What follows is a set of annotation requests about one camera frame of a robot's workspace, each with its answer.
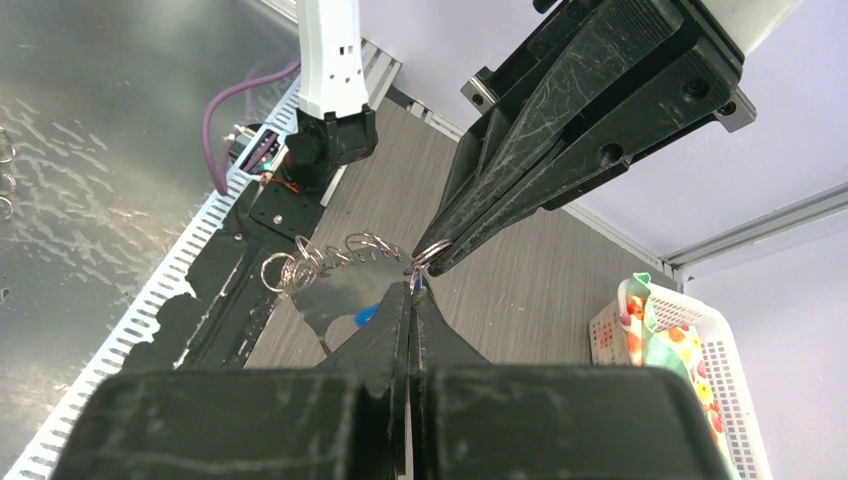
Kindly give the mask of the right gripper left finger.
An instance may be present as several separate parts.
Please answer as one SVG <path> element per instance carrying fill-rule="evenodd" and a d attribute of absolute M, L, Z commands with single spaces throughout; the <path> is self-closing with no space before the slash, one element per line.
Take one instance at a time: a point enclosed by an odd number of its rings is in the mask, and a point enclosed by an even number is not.
<path fill-rule="evenodd" d="M 410 288 L 308 369 L 121 373 L 86 403 L 58 479 L 395 479 L 406 472 Z"/>

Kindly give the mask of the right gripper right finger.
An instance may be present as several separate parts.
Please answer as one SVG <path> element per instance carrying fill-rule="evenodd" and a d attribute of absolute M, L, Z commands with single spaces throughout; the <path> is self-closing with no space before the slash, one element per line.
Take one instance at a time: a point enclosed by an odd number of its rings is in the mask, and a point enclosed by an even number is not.
<path fill-rule="evenodd" d="M 412 297 L 417 479 L 724 479 L 692 389 L 661 368 L 487 361 Z"/>

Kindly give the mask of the blue tagged key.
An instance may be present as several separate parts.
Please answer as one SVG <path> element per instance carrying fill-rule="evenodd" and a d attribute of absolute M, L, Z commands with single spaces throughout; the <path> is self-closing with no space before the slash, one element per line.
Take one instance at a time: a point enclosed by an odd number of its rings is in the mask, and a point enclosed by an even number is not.
<path fill-rule="evenodd" d="M 409 292 L 411 294 L 417 293 L 422 286 L 422 278 L 426 275 L 426 272 L 421 267 L 416 267 L 413 269 L 410 282 L 409 282 Z M 375 315 L 379 308 L 379 304 L 371 305 L 354 316 L 354 324 L 357 328 L 364 327 Z"/>

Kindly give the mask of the metal key organizer plate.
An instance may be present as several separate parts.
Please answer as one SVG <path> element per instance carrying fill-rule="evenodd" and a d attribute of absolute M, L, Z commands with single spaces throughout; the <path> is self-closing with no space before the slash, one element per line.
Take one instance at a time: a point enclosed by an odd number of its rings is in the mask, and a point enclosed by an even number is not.
<path fill-rule="evenodd" d="M 336 319 L 374 312 L 393 284 L 400 283 L 406 294 L 420 289 L 425 269 L 451 246 L 447 239 L 438 240 L 411 256 L 368 230 L 347 235 L 343 247 L 320 248 L 298 235 L 293 253 L 276 252 L 263 261 L 260 279 L 268 290 L 291 300 L 330 355 L 325 336 Z"/>

